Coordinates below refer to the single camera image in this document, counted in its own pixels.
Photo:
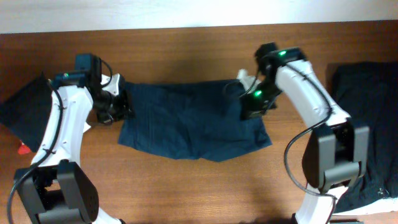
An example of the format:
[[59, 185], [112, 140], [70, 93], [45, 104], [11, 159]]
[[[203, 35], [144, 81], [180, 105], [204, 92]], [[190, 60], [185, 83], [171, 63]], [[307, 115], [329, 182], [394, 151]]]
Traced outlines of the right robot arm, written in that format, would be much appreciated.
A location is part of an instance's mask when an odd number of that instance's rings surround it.
[[[241, 118], [260, 118], [276, 108], [281, 93], [287, 95], [306, 125], [284, 152], [289, 178], [305, 193], [290, 221], [329, 223], [340, 197], [366, 173], [369, 126], [355, 121], [333, 100], [300, 48], [279, 49], [271, 42], [261, 45], [254, 57], [256, 75], [239, 80], [246, 90], [239, 98]], [[288, 151], [306, 134], [310, 137], [302, 169], [307, 184], [302, 185], [290, 170]]]

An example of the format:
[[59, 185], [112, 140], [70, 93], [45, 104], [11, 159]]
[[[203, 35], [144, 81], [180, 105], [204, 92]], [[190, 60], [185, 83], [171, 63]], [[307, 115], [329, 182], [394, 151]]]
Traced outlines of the navy blue shorts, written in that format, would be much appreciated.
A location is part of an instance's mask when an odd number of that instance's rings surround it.
[[236, 80], [185, 84], [127, 83], [135, 117], [122, 126], [118, 143], [170, 159], [222, 162], [271, 146], [262, 119], [241, 119]]

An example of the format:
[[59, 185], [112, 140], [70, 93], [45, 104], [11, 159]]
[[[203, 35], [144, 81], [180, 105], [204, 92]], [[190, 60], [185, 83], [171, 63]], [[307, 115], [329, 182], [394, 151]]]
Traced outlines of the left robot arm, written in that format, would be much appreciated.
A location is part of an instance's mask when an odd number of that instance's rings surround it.
[[96, 187], [80, 166], [86, 120], [95, 111], [99, 124], [134, 117], [131, 94], [120, 74], [103, 75], [105, 61], [93, 54], [78, 54], [72, 71], [49, 81], [52, 107], [44, 138], [31, 165], [16, 170], [7, 201], [12, 223], [12, 199], [18, 194], [35, 224], [120, 224], [120, 218], [100, 208]]

